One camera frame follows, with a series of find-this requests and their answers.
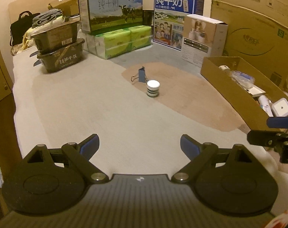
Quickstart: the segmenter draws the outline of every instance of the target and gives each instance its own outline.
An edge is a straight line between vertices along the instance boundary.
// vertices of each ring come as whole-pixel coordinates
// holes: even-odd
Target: black bag
[[[23,42],[23,36],[25,32],[32,27],[32,20],[34,17],[40,15],[40,13],[32,14],[29,11],[24,11],[19,15],[18,21],[13,22],[10,27],[10,46],[18,45]]]

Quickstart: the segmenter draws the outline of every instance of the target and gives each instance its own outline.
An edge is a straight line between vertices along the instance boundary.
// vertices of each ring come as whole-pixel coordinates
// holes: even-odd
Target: cow illustration
[[[125,23],[127,23],[128,18],[132,18],[132,22],[135,19],[135,8],[134,7],[126,7],[126,5],[119,6],[122,10],[122,15],[125,19]]]

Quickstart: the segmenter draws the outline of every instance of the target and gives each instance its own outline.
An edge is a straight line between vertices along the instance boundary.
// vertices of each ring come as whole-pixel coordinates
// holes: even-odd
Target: ribbed black surface
[[[109,183],[91,186],[65,212],[45,217],[10,212],[0,228],[261,228],[272,218],[270,213],[249,218],[216,213],[167,175],[115,175]]]

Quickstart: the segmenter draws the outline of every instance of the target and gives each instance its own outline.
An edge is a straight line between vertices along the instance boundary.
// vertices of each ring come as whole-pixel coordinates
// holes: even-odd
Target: screw
[[[189,178],[189,176],[187,173],[178,172],[178,173],[174,174],[174,178],[178,181],[185,181]]]
[[[102,181],[106,178],[106,175],[102,172],[98,172],[98,173],[93,173],[91,175],[91,178],[95,181]]]

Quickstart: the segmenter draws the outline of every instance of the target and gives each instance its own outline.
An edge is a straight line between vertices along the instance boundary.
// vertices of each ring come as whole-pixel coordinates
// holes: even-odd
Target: black plastic container
[[[75,43],[77,40],[77,24],[78,21],[69,21],[46,28],[42,32],[38,32],[31,36],[35,45],[41,54],[46,54],[65,45]]]
[[[84,39],[77,39],[73,44],[62,47],[47,54],[37,54],[37,58],[52,73],[78,63],[83,56]]]

